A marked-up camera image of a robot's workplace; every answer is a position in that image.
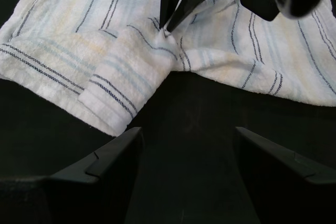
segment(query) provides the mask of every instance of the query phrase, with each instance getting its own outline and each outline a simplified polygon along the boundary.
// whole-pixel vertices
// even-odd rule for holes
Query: towel fold
[[[168,33],[160,0],[20,0],[0,30],[0,78],[114,136],[171,71],[335,106],[331,9],[323,0],[301,20],[270,23],[239,0],[206,0]]]

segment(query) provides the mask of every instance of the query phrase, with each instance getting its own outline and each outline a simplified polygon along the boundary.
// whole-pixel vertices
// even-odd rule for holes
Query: towel
[[[335,106],[331,9],[267,22],[239,0],[206,0],[169,33],[160,0],[20,0],[0,30],[0,77],[113,136],[171,71]]]

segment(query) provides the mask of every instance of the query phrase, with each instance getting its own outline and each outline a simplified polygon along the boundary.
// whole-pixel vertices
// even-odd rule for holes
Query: black surface
[[[1,0],[2,23],[17,1]],[[52,173],[111,140],[15,83],[0,85],[2,175]],[[147,146],[127,223],[253,223],[227,155],[234,127],[336,168],[335,115],[336,108],[171,73],[131,123],[143,127]]]

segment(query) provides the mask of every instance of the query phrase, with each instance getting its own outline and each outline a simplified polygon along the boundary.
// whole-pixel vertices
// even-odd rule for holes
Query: terry cloth
[[[0,76],[114,136],[171,71],[335,106],[331,9],[267,22],[239,0],[206,0],[170,34],[160,0],[20,0],[0,30]]]

